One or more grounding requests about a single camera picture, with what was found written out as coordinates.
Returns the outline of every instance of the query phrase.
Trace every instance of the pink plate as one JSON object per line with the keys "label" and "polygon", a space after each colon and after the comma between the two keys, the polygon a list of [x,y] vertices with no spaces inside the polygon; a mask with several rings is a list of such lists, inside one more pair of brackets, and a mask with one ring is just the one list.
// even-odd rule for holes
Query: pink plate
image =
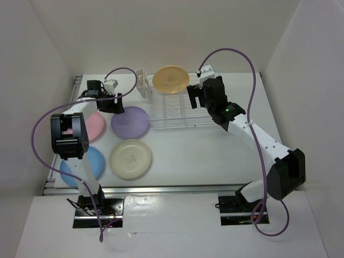
{"label": "pink plate", "polygon": [[88,140],[96,139],[104,128],[104,117],[99,112],[94,112],[85,122]]}

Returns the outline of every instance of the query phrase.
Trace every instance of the plate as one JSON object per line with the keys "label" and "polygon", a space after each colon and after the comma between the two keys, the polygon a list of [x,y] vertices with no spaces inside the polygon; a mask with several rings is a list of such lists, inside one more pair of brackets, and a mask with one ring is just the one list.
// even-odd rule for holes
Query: plate
{"label": "plate", "polygon": [[[95,147],[89,147],[88,151],[87,151],[87,157],[88,157],[88,161],[90,162],[90,166],[91,166],[91,170],[92,173],[94,175],[94,177],[96,179],[99,178],[102,170],[103,170],[103,166],[104,166],[104,158],[102,156],[102,154],[95,148]],[[60,164],[60,170],[69,174],[72,174],[69,165],[67,165],[67,163],[62,160],[61,164]],[[77,187],[77,184],[75,182],[75,179],[67,176],[67,175],[63,175],[60,174],[62,180],[69,186],[71,187]]]}
{"label": "plate", "polygon": [[113,115],[111,127],[115,135],[120,138],[137,138],[149,127],[147,113],[138,106],[127,106],[124,108],[124,113]]}
{"label": "plate", "polygon": [[176,94],[186,89],[190,76],[179,66],[166,66],[153,76],[153,86],[162,93]]}
{"label": "plate", "polygon": [[104,128],[104,123],[104,117],[99,112],[94,112],[90,115],[85,122],[89,141],[93,141],[100,135]]}
{"label": "plate", "polygon": [[130,139],[119,143],[110,155],[113,173],[124,179],[142,175],[152,160],[151,150],[142,141]]}

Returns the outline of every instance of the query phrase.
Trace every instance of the purple plate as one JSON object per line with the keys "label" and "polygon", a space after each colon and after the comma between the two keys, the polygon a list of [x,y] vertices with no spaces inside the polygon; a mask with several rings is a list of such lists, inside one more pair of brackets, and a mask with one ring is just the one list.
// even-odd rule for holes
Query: purple plate
{"label": "purple plate", "polygon": [[124,113],[113,115],[111,127],[115,135],[123,139],[139,137],[149,127],[147,113],[138,106],[127,106]]}

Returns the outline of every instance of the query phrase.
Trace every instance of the wire dish rack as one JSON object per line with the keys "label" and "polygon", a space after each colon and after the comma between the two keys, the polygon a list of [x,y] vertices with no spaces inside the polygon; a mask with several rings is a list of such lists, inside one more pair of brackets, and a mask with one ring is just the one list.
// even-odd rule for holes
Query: wire dish rack
{"label": "wire dish rack", "polygon": [[[192,109],[189,95],[186,89],[176,94],[165,94],[156,90],[153,86],[153,75],[147,74],[147,117],[151,126],[155,129],[187,128],[214,125],[211,116],[205,108]],[[189,85],[199,83],[196,73],[189,73]],[[179,85],[165,83],[165,89]]]}

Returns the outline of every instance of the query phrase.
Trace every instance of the orange plate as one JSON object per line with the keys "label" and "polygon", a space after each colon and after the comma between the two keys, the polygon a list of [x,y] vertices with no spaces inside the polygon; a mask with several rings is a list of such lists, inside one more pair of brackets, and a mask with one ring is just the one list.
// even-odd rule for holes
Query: orange plate
{"label": "orange plate", "polygon": [[153,86],[162,93],[176,94],[186,89],[190,76],[179,66],[166,66],[153,76]]}

